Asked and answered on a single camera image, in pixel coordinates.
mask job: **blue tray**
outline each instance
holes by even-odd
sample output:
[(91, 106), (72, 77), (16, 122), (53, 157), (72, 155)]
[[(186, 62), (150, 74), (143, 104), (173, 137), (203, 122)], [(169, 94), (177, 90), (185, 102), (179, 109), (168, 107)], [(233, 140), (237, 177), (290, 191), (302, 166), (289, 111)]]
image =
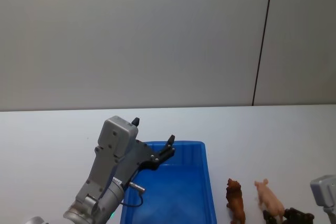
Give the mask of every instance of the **blue tray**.
[[(165, 142), (148, 142), (159, 151)], [(143, 205), (123, 207), (121, 224), (216, 224), (205, 145), (176, 141), (175, 155), (158, 170), (141, 171), (134, 182), (146, 188)], [(124, 202), (140, 203), (138, 192), (128, 189)]]

